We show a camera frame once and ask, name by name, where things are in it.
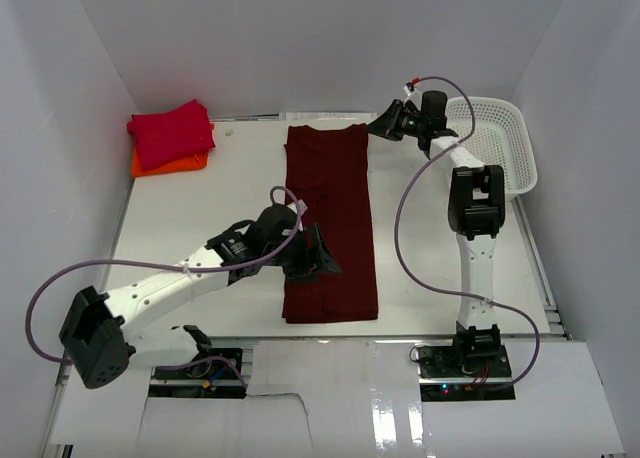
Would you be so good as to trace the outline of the dark red t-shirt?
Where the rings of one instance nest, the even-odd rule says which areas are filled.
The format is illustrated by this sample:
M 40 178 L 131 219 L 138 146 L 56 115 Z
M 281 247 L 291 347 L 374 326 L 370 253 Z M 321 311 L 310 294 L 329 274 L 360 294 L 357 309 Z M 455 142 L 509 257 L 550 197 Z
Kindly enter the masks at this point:
M 341 268 L 339 274 L 322 274 L 317 282 L 284 286 L 282 317 L 288 324 L 378 318 L 368 145 L 364 124 L 288 129 L 285 186 L 305 202 L 304 225 L 318 225 Z

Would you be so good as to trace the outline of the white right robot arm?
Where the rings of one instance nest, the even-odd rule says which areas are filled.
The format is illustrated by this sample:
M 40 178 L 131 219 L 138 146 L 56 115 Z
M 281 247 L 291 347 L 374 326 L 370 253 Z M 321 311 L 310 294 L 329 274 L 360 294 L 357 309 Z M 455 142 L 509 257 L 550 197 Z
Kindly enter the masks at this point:
M 435 161 L 449 179 L 447 218 L 460 255 L 461 301 L 456 333 L 448 346 L 424 346 L 413 359 L 424 377 L 489 375 L 500 359 L 501 336 L 493 299 L 493 255 L 504 224 L 504 171 L 487 165 L 460 145 L 447 126 L 448 97 L 441 91 L 421 94 L 421 104 L 395 99 L 368 125 L 368 132 L 398 142 L 406 136 Z

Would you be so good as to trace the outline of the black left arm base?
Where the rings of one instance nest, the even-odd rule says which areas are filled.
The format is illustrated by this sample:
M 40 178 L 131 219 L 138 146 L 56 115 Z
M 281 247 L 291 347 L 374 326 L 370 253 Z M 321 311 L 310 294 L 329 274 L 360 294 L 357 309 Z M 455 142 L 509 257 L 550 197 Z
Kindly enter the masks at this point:
M 214 360 L 180 370 L 155 369 L 148 395 L 151 398 L 243 399 L 246 391 L 226 362 Z

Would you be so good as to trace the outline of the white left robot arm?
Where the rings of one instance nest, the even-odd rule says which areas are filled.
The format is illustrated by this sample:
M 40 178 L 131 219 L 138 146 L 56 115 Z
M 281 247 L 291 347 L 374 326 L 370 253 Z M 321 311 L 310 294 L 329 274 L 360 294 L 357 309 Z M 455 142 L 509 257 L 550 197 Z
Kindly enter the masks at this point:
M 215 354 L 204 332 L 195 325 L 154 329 L 152 323 L 264 267 L 281 268 L 289 282 L 341 271 L 317 224 L 300 223 L 293 205 L 273 204 L 168 270 L 103 293 L 79 291 L 60 330 L 61 344 L 88 389 L 110 384 L 129 368 L 202 367 Z

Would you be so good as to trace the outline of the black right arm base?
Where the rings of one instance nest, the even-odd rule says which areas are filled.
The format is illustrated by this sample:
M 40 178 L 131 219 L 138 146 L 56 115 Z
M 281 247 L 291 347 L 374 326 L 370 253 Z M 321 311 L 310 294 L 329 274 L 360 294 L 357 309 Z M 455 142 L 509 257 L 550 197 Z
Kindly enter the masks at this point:
M 465 363 L 452 346 L 420 344 L 411 348 L 409 360 L 418 367 L 423 403 L 512 401 L 516 393 L 504 345 L 496 357 L 480 357 Z

